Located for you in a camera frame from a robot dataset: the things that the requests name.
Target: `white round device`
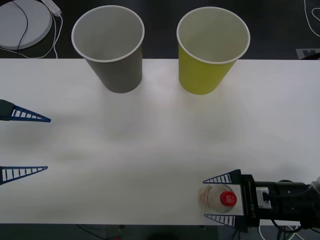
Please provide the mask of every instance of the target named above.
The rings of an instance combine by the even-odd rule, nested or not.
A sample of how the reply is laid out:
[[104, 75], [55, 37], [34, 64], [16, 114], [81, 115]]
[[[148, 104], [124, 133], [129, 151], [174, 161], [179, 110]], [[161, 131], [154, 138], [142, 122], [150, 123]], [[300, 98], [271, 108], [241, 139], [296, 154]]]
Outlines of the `white round device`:
[[[44, 4], [35, 0], [15, 0], [28, 18], [28, 28], [19, 49], [25, 49], [40, 42], [50, 31], [52, 16]], [[27, 20], [24, 13], [13, 2], [0, 7], [0, 47], [17, 50]]]

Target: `gray paper cup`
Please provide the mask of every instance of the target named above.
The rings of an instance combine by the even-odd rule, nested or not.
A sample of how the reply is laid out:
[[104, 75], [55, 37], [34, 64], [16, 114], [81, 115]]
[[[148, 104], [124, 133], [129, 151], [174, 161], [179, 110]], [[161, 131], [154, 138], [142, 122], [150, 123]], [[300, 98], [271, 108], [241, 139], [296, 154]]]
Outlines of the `gray paper cup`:
[[127, 93], [142, 79], [144, 36], [144, 23], [134, 11], [108, 5], [82, 15], [72, 29], [71, 40], [107, 89]]

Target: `cup rim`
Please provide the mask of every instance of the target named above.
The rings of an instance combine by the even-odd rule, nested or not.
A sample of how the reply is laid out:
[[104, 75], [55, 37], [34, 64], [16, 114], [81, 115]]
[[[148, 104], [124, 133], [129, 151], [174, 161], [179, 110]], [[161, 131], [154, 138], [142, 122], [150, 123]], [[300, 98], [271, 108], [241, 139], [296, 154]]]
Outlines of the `cup rim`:
[[[129, 53], [127, 53], [126, 55], [123, 55], [121, 57], [118, 57], [118, 58], [115, 58], [115, 59], [111, 59], [111, 60], [99, 60], [99, 59], [94, 59], [94, 58], [91, 58], [91, 57], [88, 57], [86, 55], [84, 55], [76, 46], [75, 44], [75, 39], [74, 39], [74, 34], [75, 34], [75, 29], [77, 27], [77, 25], [79, 24], [79, 22], [86, 16], [88, 15], [89, 13], [91, 12], [94, 12], [98, 9], [102, 9], [102, 8], [119, 8], [119, 9], [124, 9], [128, 12], [131, 12], [133, 13], [137, 18], [138, 20], [140, 21], [141, 23], [141, 26], [142, 26], [142, 35], [141, 35], [141, 39], [139, 41], [139, 43], [136, 45], [136, 47], [130, 51]], [[138, 14], [136, 14], [134, 11], [132, 11], [131, 9], [127, 8], [127, 7], [124, 7], [124, 6], [118, 6], [118, 5], [105, 5], [105, 6], [99, 6], [99, 7], [96, 7], [96, 8], [93, 8], [89, 11], [87, 11], [85, 14], [83, 14], [74, 24], [73, 28], [72, 28], [72, 32], [71, 32], [71, 41], [72, 41], [72, 45], [74, 47], [74, 49], [76, 50], [76, 52], [78, 54], [80, 54], [84, 59], [87, 59], [87, 60], [90, 60], [92, 62], [96, 62], [96, 63], [112, 63], [112, 62], [116, 62], [116, 61], [120, 61], [122, 59], [125, 59], [127, 57], [129, 57], [131, 54], [133, 54], [139, 47], [140, 45], [142, 44], [142, 41], [144, 40], [144, 37], [145, 37], [145, 25], [144, 25], [144, 22], [141, 20], [141, 18], [139, 17]]]
[[[203, 10], [203, 9], [218, 9], [218, 10], [221, 10], [221, 11], [224, 11], [224, 12], [228, 12], [229, 14], [235, 16], [237, 19], [240, 20], [240, 22], [243, 24], [243, 26], [244, 26], [244, 28], [245, 28], [245, 30], [246, 30], [246, 33], [247, 33], [247, 35], [248, 35], [248, 42], [247, 42], [247, 44], [246, 44], [245, 49], [242, 51], [242, 53], [241, 53], [240, 55], [238, 55], [238, 56], [236, 56], [235, 58], [230, 59], [230, 60], [228, 60], [228, 61], [207, 61], [207, 60], [203, 60], [203, 59], [201, 59], [201, 58], [199, 58], [199, 57], [196, 57], [195, 55], [191, 54], [191, 53], [184, 47], [184, 45], [181, 43], [180, 37], [179, 37], [180, 25], [181, 25], [181, 23], [183, 22], [183, 20], [184, 20], [187, 16], [189, 16], [191, 13], [196, 12], [196, 11], [201, 11], [201, 10]], [[212, 65], [229, 64], [229, 63], [232, 63], [232, 62], [238, 60], [238, 59], [241, 58], [241, 57], [246, 53], [246, 51], [248, 50], [249, 45], [250, 45], [250, 39], [251, 39], [251, 38], [250, 38], [250, 32], [249, 32], [248, 26], [247, 26], [246, 23], [241, 19], [241, 17], [239, 17], [237, 14], [235, 14], [235, 13], [232, 12], [232, 11], [229, 11], [229, 10], [224, 9], [224, 8], [221, 8], [221, 7], [216, 7], [216, 6], [204, 6], [204, 7], [199, 7], [199, 8], [196, 8], [196, 9], [188, 12], [186, 15], [184, 15], [184, 16], [181, 18], [181, 20], [179, 21], [179, 24], [178, 24], [178, 26], [177, 26], [177, 28], [176, 28], [176, 38], [177, 38], [177, 40], [178, 40], [178, 42], [179, 42], [180, 47], [181, 47], [190, 57], [192, 57], [193, 59], [198, 60], [198, 61], [200, 61], [200, 62], [203, 62], [203, 63], [205, 63], [205, 64], [212, 64]]]

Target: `wire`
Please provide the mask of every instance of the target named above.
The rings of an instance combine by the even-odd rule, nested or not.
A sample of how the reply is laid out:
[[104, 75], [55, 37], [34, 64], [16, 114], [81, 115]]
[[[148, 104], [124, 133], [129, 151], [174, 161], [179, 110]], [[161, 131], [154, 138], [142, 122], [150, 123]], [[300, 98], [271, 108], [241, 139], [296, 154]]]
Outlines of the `wire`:
[[[303, 0], [303, 2], [304, 2], [304, 14], [305, 14], [306, 22], [308, 23], [310, 30], [311, 30], [315, 35], [317, 35], [318, 37], [320, 37], [320, 35], [317, 34], [317, 33], [312, 29], [312, 27], [311, 27], [311, 25], [310, 25], [310, 22], [309, 22], [309, 19], [308, 19], [308, 15], [307, 15], [306, 0]], [[314, 10], [319, 10], [319, 9], [320, 9], [319, 7], [316, 7], [316, 8], [314, 8], [314, 9], [311, 10], [311, 13], [312, 13], [312, 15], [314, 16], [314, 18], [317, 19], [317, 20], [320, 22], [320, 19], [317, 18], [317, 17], [315, 16], [315, 14], [314, 14]]]
[[19, 54], [19, 47], [20, 47], [20, 44], [21, 44], [22, 39], [24, 38], [24, 36], [25, 36], [25, 34], [26, 34], [27, 30], [28, 30], [29, 21], [28, 21], [28, 17], [27, 17], [27, 15], [26, 15], [25, 11], [24, 11], [18, 4], [16, 4], [14, 1], [11, 1], [11, 2], [12, 2], [13, 4], [15, 4], [18, 8], [21, 9], [21, 11], [23, 12], [23, 14], [24, 14], [24, 16], [25, 16], [25, 19], [26, 19], [26, 27], [25, 27], [25, 30], [24, 30], [24, 33], [23, 33], [22, 37], [20, 38], [20, 41], [19, 41], [19, 44], [18, 44], [18, 48], [17, 48], [17, 50], [16, 50], [16, 55], [18, 56], [18, 54]]
[[305, 195], [306, 193], [308, 193], [309, 191], [311, 191], [312, 189], [314, 189], [313, 186], [311, 186], [310, 184], [306, 185], [308, 186], [309, 188], [305, 191], [302, 191], [302, 192], [299, 192], [299, 193], [294, 193], [294, 194], [288, 194], [288, 195], [270, 195], [270, 194], [266, 194], [266, 199], [282, 199], [282, 198], [295, 198], [295, 197], [300, 197], [300, 196], [303, 196]]
[[273, 225], [274, 225], [278, 230], [280, 230], [281, 232], [286, 233], [286, 234], [294, 234], [294, 233], [297, 233], [297, 232], [299, 232], [299, 231], [302, 230], [302, 226], [299, 226], [299, 227], [297, 227], [296, 229], [293, 229], [293, 230], [291, 230], [291, 231], [288, 231], [288, 230], [282, 229], [282, 228], [275, 222], [275, 220], [271, 220], [271, 222], [273, 223]]
[[258, 231], [259, 231], [259, 234], [260, 234], [260, 237], [262, 238], [262, 240], [266, 240], [266, 239], [264, 238], [264, 236], [262, 236], [261, 226], [260, 226], [260, 225], [259, 225], [259, 227], [258, 227]]
[[92, 235], [92, 236], [95, 236], [95, 237], [98, 238], [98, 239], [111, 240], [111, 239], [115, 239], [115, 238], [117, 237], [117, 236], [114, 236], [114, 237], [104, 238], [104, 237], [102, 237], [102, 236], [99, 236], [99, 235], [91, 232], [91, 231], [88, 231], [87, 229], [83, 228], [82, 226], [80, 226], [80, 225], [78, 225], [78, 224], [76, 224], [76, 226], [77, 226], [78, 228], [80, 228], [82, 231], [84, 231], [84, 232], [86, 232], [86, 233], [88, 233], [88, 234], [90, 234], [90, 235]]
[[[5, 49], [5, 48], [2, 48], [2, 47], [0, 47], [0, 49], [1, 49], [1, 50], [4, 50], [4, 51], [7, 51], [7, 52], [14, 53], [14, 54], [18, 54], [18, 55], [20, 55], [20, 56], [25, 57], [26, 59], [42, 59], [42, 58], [44, 58], [45, 56], [47, 56], [47, 55], [51, 52], [51, 50], [55, 47], [56, 42], [58, 41], [58, 38], [59, 38], [59, 35], [60, 35], [60, 32], [61, 32], [61, 29], [62, 29], [62, 16], [59, 15], [60, 18], [61, 18], [61, 26], [60, 26], [60, 30], [59, 30], [58, 36], [57, 36], [57, 38], [56, 38], [56, 34], [57, 34], [57, 24], [56, 24], [56, 20], [55, 20], [54, 15], [52, 14], [52, 12], [51, 12], [49, 9], [48, 9], [48, 11], [49, 11], [49, 13], [51, 14], [51, 17], [52, 17], [53, 22], [54, 22], [54, 38], [53, 38], [53, 43], [52, 43], [52, 46], [51, 46], [50, 50], [49, 50], [45, 55], [43, 55], [43, 56], [38, 56], [38, 57], [28, 57], [28, 56], [26, 56], [26, 55], [24, 55], [24, 54], [22, 54], [22, 53], [20, 53], [20, 52], [12, 51], [12, 50]], [[55, 58], [57, 59], [57, 58], [58, 58], [58, 54], [57, 54], [57, 52], [56, 52], [56, 49], [54, 49], [54, 53], [55, 53]]]
[[316, 233], [318, 233], [318, 234], [320, 234], [320, 231], [317, 231], [317, 230], [315, 230], [315, 229], [313, 229], [313, 228], [310, 228], [312, 231], [314, 231], [314, 232], [316, 232]]
[[100, 227], [93, 227], [90, 226], [89, 224], [81, 224], [82, 227], [87, 228], [87, 229], [92, 229], [92, 230], [96, 230], [96, 231], [104, 231], [105, 229], [100, 228]]
[[232, 234], [232, 237], [231, 237], [231, 240], [235, 239], [237, 233], [238, 233], [238, 240], [240, 240], [240, 231], [238, 231], [238, 230], [234, 230], [234, 232]]
[[292, 238], [294, 238], [294, 236], [297, 236], [298, 238], [300, 238], [301, 240], [305, 240], [302, 236], [300, 236], [298, 233], [293, 233], [292, 235], [291, 235], [291, 237], [289, 237], [287, 240], [291, 240]]
[[58, 39], [59, 39], [59, 37], [60, 37], [62, 25], [64, 24], [64, 20], [62, 19], [62, 16], [61, 16], [60, 14], [59, 14], [58, 16], [61, 18], [61, 25], [60, 25], [60, 30], [59, 30], [58, 36], [56, 37], [56, 40], [55, 40], [55, 42], [54, 42], [54, 44], [53, 44], [53, 50], [54, 50], [56, 59], [58, 59], [58, 53], [57, 53], [57, 51], [56, 51], [56, 43], [58, 42]]
[[286, 240], [286, 233], [283, 233], [283, 240]]

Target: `plastic bottle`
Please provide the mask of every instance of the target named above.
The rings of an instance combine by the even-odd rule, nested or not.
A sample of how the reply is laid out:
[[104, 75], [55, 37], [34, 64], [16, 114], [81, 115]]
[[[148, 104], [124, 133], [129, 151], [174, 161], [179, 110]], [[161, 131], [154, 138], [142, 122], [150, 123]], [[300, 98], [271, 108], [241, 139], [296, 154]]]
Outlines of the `plastic bottle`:
[[199, 190], [198, 198], [207, 208], [228, 213], [237, 203], [237, 197], [226, 184], [210, 184]]

